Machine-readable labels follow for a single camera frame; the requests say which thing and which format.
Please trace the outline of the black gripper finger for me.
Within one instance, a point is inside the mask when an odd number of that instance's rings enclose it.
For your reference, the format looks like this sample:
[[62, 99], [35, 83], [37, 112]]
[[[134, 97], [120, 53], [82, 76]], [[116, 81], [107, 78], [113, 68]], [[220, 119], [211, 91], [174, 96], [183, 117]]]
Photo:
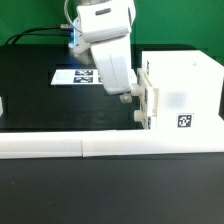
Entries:
[[123, 103], [123, 104], [128, 104], [128, 103], [131, 103], [132, 102], [132, 96], [130, 94], [122, 94], [120, 96], [120, 101]]

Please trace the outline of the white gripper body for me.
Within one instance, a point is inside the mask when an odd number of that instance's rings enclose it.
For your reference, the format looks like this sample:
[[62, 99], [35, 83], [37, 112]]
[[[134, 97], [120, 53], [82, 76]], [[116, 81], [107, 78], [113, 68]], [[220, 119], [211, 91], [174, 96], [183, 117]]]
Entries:
[[109, 94], [132, 89], [130, 34], [136, 17], [134, 0], [104, 0], [77, 7], [82, 37]]

